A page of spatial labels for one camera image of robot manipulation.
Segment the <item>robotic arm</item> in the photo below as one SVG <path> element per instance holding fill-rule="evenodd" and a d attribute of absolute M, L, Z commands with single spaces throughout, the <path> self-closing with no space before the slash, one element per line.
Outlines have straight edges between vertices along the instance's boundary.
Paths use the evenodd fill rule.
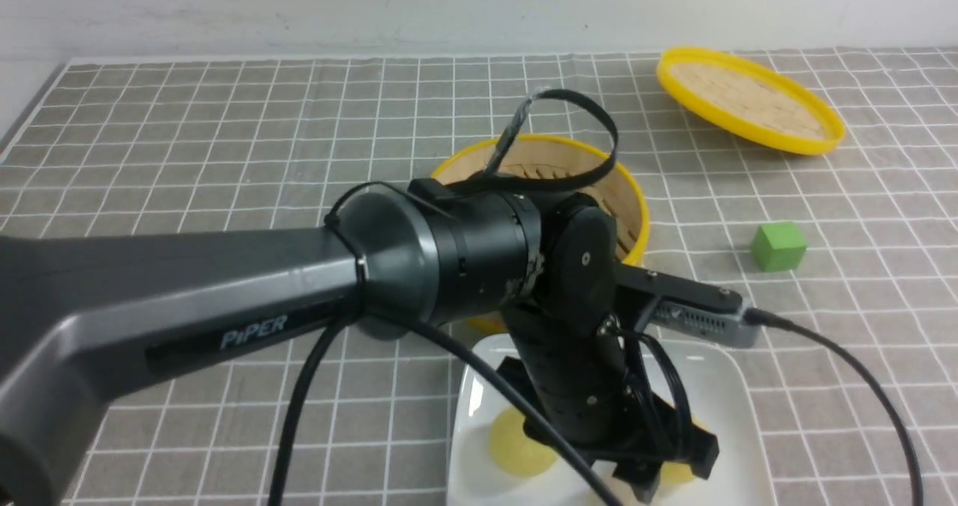
<path fill-rule="evenodd" d="M 637 336 L 656 321 L 747 347 L 746 302 L 618 263 L 594 200 L 534 188 L 420 179 L 352 196 L 314 229 L 0 237 L 0 503 L 57 504 L 125 394 L 324 326 L 388 341 L 404 322 L 492 311 L 520 355 L 499 373 L 585 459 L 616 462 L 643 500 L 661 462 L 708 478 L 718 442 L 693 427 L 668 444 L 681 417 L 643 388 Z"/>

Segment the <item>white wall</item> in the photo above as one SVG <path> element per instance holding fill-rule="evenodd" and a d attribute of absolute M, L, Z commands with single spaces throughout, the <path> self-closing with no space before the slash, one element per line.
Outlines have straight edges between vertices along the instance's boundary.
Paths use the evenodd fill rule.
<path fill-rule="evenodd" d="M 958 0 L 0 0 L 0 59 L 958 43 Z"/>

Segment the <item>grid pattern tablecloth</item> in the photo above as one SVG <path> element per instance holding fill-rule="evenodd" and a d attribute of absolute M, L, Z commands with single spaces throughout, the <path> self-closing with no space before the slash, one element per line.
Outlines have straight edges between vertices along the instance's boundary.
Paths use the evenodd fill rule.
<path fill-rule="evenodd" d="M 563 85 L 623 130 L 622 162 L 649 197 L 647 266 L 851 348 L 912 427 L 927 503 L 958 504 L 958 52 L 747 56 L 838 107 L 845 144 L 817 158 L 746 144 L 661 90 L 658 55 L 74 64 L 7 149 L 0 223 L 30 237 L 314 226 L 349 186 L 427 175 L 495 135 L 531 89 Z M 560 103 L 538 103 L 528 127 L 608 144 Z M 769 220 L 810 241 L 798 270 L 757 270 L 747 248 Z M 263 502 L 312 340 L 120 400 L 66 502 Z M 777 332 L 733 357 L 781 506 L 907 502 L 895 433 L 851 369 Z M 444 502 L 460 374 L 417 339 L 349 332 L 312 387 L 287 503 Z"/>

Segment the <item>square white plate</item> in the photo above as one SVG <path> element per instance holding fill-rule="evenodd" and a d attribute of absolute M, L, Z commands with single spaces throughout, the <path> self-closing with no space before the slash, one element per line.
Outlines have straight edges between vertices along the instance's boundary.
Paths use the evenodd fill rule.
<path fill-rule="evenodd" d="M 682 377 L 692 414 L 718 436 L 721 453 L 708 480 L 667 490 L 660 487 L 658 506 L 770 506 L 775 504 L 769 462 L 762 449 L 755 409 L 738 364 L 724 350 L 691 341 L 663 340 L 662 345 Z M 518 356 L 509 335 L 493 335 L 473 348 L 493 367 L 506 356 Z M 665 400 L 668 387 L 653 357 L 644 355 L 653 390 Z M 456 407 L 446 504 L 450 506 L 520 505 L 585 506 L 599 500 L 563 460 L 535 478 L 507 475 L 489 458 L 489 427 L 509 403 L 470 368 Z M 611 478 L 614 466 L 599 462 L 625 504 L 638 504 L 632 492 Z"/>

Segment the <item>green cube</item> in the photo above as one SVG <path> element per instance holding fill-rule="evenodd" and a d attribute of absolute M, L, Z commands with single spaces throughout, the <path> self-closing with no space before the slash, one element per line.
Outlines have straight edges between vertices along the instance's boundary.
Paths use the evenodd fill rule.
<path fill-rule="evenodd" d="M 798 267 L 808 244 L 795 222 L 766 223 L 752 240 L 752 254 L 766 272 L 780 272 Z"/>

